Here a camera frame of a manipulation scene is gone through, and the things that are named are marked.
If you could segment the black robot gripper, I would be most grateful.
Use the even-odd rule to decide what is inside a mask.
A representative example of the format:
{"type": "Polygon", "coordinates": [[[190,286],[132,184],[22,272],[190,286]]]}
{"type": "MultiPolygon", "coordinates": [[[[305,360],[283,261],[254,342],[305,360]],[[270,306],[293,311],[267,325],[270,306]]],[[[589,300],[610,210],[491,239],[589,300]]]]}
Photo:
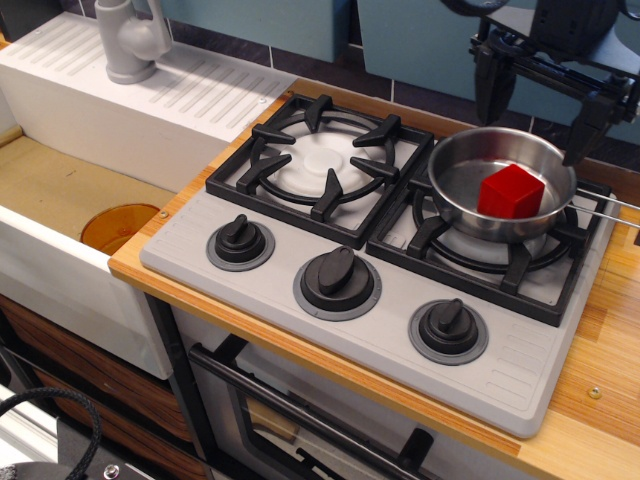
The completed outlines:
{"type": "Polygon", "coordinates": [[[620,120],[639,111],[639,55],[616,33],[621,17],[636,22],[635,1],[537,1],[516,8],[506,1],[469,2],[480,25],[471,40],[475,101],[490,125],[507,110],[518,77],[578,100],[563,165],[587,157],[620,120]]]}

